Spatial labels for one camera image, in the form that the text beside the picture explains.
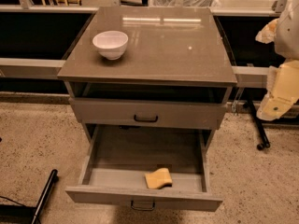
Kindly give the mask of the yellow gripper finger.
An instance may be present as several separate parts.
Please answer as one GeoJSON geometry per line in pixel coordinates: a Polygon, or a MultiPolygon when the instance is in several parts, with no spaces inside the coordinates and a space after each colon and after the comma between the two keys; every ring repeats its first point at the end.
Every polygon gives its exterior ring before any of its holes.
{"type": "Polygon", "coordinates": [[[262,120],[272,121],[274,119],[279,119],[289,111],[291,107],[290,104],[281,103],[280,101],[271,98],[269,95],[265,95],[260,103],[256,116],[262,120]]]}
{"type": "Polygon", "coordinates": [[[274,41],[278,19],[268,22],[265,27],[255,36],[255,40],[264,44],[274,41]]]}

